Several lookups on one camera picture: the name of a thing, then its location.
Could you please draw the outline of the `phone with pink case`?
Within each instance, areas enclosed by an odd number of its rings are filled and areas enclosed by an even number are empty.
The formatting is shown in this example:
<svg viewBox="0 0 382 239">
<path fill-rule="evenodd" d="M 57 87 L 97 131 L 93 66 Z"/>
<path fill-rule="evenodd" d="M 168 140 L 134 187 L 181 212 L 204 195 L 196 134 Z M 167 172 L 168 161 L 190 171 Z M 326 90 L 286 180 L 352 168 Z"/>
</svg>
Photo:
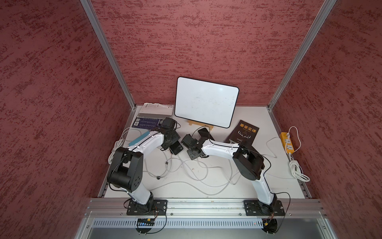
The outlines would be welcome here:
<svg viewBox="0 0 382 239">
<path fill-rule="evenodd" d="M 177 153 L 176 153 L 176 149 L 175 148 L 173 148 L 173 147 L 169 147 L 169 150 L 170 150 L 170 152 L 171 152 L 171 154 L 172 155 L 177 155 Z"/>
</svg>

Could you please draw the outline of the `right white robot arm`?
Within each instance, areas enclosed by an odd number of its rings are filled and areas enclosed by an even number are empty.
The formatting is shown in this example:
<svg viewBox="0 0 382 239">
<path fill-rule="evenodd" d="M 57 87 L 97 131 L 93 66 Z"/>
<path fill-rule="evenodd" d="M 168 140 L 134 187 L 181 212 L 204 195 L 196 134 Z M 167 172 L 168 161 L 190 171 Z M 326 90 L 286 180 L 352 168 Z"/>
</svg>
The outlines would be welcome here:
<svg viewBox="0 0 382 239">
<path fill-rule="evenodd" d="M 201 156 L 218 156 L 233 160 L 240 174 L 252 182 L 260 206 L 266 210 L 274 209 L 277 197 L 271 192 L 264 176 L 264 156 L 251 144 L 223 143 L 208 137 L 195 139 L 190 134 L 182 139 L 181 144 L 187 148 L 192 160 Z"/>
</svg>

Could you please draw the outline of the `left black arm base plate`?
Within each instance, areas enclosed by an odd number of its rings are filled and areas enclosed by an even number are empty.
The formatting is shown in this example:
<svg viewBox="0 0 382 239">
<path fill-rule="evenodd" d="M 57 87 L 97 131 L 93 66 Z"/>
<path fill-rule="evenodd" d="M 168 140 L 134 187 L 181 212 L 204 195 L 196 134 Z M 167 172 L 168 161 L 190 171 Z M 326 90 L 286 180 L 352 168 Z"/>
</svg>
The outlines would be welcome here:
<svg viewBox="0 0 382 239">
<path fill-rule="evenodd" d="M 168 207 L 168 200 L 154 199 L 149 200 L 146 205 L 138 204 L 129 200 L 124 204 L 128 216 L 165 216 Z"/>
</svg>

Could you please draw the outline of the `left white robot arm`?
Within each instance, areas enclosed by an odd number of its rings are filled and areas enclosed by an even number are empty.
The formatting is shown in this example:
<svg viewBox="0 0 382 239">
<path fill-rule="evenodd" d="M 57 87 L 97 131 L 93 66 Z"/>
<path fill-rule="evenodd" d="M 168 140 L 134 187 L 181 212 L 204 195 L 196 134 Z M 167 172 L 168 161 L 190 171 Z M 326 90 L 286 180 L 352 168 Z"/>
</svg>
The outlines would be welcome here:
<svg viewBox="0 0 382 239">
<path fill-rule="evenodd" d="M 107 172 L 107 182 L 126 192 L 140 210 L 151 211 L 153 195 L 141 184 L 144 159 L 157 147 L 167 149 L 179 139 L 175 128 L 157 127 L 133 140 L 127 148 L 119 147 Z"/>
</svg>

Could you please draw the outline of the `phone with white case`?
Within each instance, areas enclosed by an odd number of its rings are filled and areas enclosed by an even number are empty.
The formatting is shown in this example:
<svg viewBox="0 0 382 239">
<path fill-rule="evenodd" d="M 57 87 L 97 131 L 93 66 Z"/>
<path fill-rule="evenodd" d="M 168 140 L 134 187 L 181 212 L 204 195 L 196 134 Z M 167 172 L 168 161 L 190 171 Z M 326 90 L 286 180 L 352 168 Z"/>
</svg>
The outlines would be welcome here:
<svg viewBox="0 0 382 239">
<path fill-rule="evenodd" d="M 184 148 L 179 141 L 174 142 L 171 147 L 176 149 L 176 153 L 179 154 Z"/>
</svg>

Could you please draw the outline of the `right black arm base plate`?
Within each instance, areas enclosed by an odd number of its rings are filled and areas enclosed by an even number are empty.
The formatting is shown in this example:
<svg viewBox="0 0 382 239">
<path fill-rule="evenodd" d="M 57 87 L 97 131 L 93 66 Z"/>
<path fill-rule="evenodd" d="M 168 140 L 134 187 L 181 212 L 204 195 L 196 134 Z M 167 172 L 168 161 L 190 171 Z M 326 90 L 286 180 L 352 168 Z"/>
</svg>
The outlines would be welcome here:
<svg viewBox="0 0 382 239">
<path fill-rule="evenodd" d="M 270 205 L 264 204 L 259 200 L 244 200 L 243 203 L 246 216 L 271 217 L 284 216 L 286 214 L 280 200 L 276 200 Z"/>
</svg>

